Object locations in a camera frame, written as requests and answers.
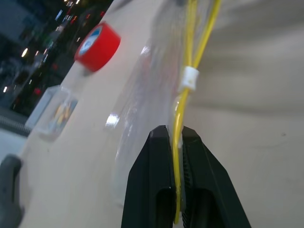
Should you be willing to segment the red tape roll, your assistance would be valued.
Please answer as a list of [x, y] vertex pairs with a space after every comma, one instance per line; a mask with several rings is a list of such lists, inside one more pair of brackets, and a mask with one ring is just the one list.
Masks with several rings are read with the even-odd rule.
[[106, 22], [95, 26], [78, 47], [74, 60], [91, 72], [104, 67], [116, 53], [121, 37]]

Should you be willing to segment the clear plastic bag yellow drawstring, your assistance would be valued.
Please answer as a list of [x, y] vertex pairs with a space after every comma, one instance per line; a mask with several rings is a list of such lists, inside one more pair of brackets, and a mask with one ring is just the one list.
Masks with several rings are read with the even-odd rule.
[[182, 168], [183, 118], [197, 88], [198, 66], [217, 20], [222, 0], [165, 0], [147, 45], [107, 119], [115, 152], [111, 190], [124, 209], [129, 172], [149, 133], [164, 125], [170, 140], [176, 208], [173, 225], [185, 207]]

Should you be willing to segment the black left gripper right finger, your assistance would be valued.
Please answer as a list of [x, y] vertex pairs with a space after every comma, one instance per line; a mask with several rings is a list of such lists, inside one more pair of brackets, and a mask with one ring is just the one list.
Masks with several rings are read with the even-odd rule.
[[183, 228], [251, 228], [226, 169], [195, 130], [184, 127]]

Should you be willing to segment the dark grey rounded object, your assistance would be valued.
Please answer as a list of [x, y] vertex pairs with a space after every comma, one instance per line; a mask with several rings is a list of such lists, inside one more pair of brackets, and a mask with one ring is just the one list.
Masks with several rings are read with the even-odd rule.
[[19, 204], [21, 159], [7, 155], [0, 164], [0, 228], [18, 228], [23, 218]]

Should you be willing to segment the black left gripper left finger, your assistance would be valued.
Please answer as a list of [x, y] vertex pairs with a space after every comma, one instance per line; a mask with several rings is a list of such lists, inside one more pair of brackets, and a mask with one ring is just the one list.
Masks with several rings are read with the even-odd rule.
[[147, 137], [128, 176], [121, 228], [172, 228], [176, 188], [167, 128]]

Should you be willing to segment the clear plastic box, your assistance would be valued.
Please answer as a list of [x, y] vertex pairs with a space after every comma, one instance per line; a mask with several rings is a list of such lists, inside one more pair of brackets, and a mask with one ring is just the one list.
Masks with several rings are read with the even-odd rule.
[[25, 126], [37, 132], [41, 139], [54, 141], [62, 133], [77, 103], [78, 99], [71, 90], [60, 85], [49, 87]]

